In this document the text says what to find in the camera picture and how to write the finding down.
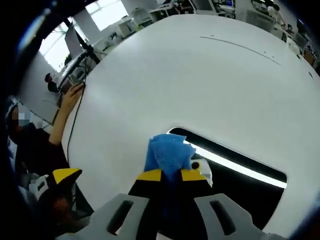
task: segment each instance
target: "window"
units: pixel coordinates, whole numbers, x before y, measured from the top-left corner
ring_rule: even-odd
[[[287,187],[285,173],[184,128],[167,133],[186,136],[185,143],[195,148],[191,159],[208,162],[213,194],[225,194],[248,211],[260,230],[266,226]]]
[[[81,31],[77,23],[72,17],[68,18],[73,22],[75,30],[80,37],[86,41],[86,35]],[[41,43],[40,53],[44,56],[45,60],[59,73],[65,66],[66,57],[69,55],[69,49],[65,41],[65,34],[68,31],[67,25],[62,22],[57,26]]]
[[[128,15],[120,0],[98,0],[85,8],[100,31]]]

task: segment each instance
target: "white table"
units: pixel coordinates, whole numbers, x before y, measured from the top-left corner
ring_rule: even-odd
[[[315,70],[270,33],[225,17],[170,16],[87,77],[69,162],[83,170],[77,183],[96,210],[129,191],[150,137],[182,126],[287,174],[264,231],[288,237],[320,189],[319,103]]]

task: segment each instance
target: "person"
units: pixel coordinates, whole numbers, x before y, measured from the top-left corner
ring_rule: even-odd
[[[6,119],[9,138],[17,145],[14,171],[17,182],[21,176],[35,173],[39,176],[52,173],[56,169],[69,168],[61,145],[67,118],[84,90],[84,83],[72,86],[64,95],[55,118],[52,132],[36,129],[33,123],[19,125],[19,109],[14,106]]]
[[[288,24],[288,26],[287,26],[285,31],[290,35],[294,34],[293,28],[292,28],[292,26],[290,24]]]
[[[53,81],[53,78],[51,76],[50,73],[48,73],[47,75],[45,75],[44,77],[44,81],[46,83],[48,83],[48,90],[50,92],[53,92],[53,93],[58,93],[59,92],[59,89],[57,87],[57,84]]]
[[[282,14],[280,12],[280,7],[277,4],[274,4],[273,6],[268,6],[267,10],[268,10],[270,17],[275,19],[277,24],[279,24],[282,27],[286,26],[285,19],[282,16]]]
[[[192,8],[192,5],[188,0],[183,0],[181,4],[178,6],[178,10],[180,11],[180,14],[194,13],[194,9]]]

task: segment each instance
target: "computer monitor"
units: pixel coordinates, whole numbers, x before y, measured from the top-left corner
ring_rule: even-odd
[[[213,3],[211,5],[209,0],[191,0],[191,2],[196,10],[213,11]]]
[[[298,28],[298,33],[301,34],[302,36],[304,36],[307,31],[307,28],[306,28],[304,22],[301,21],[300,19],[298,19],[296,21],[296,27]]]
[[[80,45],[77,32],[73,23],[71,23],[71,25],[69,26],[68,31],[65,34],[64,40],[66,46],[69,49],[72,59],[76,59],[79,55],[81,55],[84,52],[83,48]]]

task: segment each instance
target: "blue cloth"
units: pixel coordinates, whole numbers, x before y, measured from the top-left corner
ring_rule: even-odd
[[[144,171],[161,169],[170,182],[180,169],[191,169],[190,159],[196,150],[185,144],[185,136],[160,134],[149,140]]]

